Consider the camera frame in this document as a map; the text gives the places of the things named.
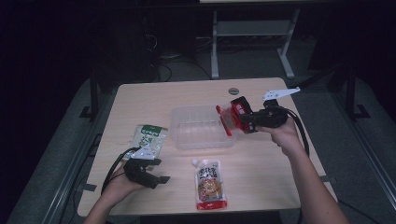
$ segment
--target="floor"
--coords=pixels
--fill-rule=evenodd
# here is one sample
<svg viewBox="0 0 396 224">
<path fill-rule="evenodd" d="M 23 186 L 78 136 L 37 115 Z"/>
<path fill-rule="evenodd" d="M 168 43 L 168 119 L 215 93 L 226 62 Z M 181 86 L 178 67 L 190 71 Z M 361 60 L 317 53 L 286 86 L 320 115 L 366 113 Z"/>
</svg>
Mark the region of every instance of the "floor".
<svg viewBox="0 0 396 224">
<path fill-rule="evenodd" d="M 255 49 L 224 50 L 219 55 L 219 79 L 281 77 L 287 86 L 291 86 L 319 72 L 306 69 L 315 39 L 293 40 L 291 43 L 288 58 L 295 79 L 285 77 L 277 58 L 279 43 L 276 41 L 268 40 Z M 155 81 L 208 80 L 210 77 L 208 50 L 197 54 L 195 60 L 179 56 L 172 50 L 168 50 L 165 56 L 163 64 L 166 67 L 160 66 L 161 78 Z M 375 152 L 390 179 L 396 180 L 396 125 L 381 108 L 371 88 L 360 79 L 356 83 L 355 103 L 364 105 L 371 117 L 351 122 L 344 111 L 345 89 L 332 93 L 326 88 L 331 76 L 303 89 L 292 98 L 340 200 L 340 206 L 351 223 L 395 223 L 395 207 L 366 156 L 366 148 L 368 146 Z M 116 94 L 117 88 L 107 94 L 99 92 L 97 117 L 94 120 L 80 118 L 82 109 L 90 105 L 89 81 L 84 82 L 64 114 L 8 223 L 82 222 L 83 217 L 76 214 L 81 186 L 91 169 Z M 359 138 L 361 134 L 367 141 Z M 280 213 L 283 223 L 297 222 L 298 209 Z M 139 223 L 139 217 L 110 217 L 109 221 Z"/>
</svg>

